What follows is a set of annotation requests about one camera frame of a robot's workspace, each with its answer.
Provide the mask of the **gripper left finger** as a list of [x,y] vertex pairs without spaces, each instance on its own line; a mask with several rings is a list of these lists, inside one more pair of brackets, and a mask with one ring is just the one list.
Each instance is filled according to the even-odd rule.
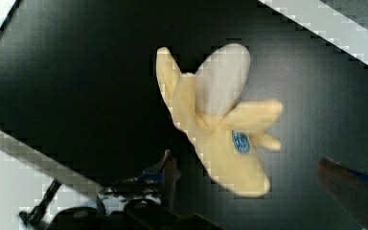
[[152,180],[161,183],[165,190],[164,204],[173,208],[176,183],[181,176],[177,169],[177,162],[169,149],[164,151],[164,156],[154,165],[143,170],[140,178],[144,181]]

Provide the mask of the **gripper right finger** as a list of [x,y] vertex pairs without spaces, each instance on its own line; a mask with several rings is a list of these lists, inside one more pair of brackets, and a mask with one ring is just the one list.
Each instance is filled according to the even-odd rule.
[[318,184],[368,230],[368,174],[323,157],[317,163]]

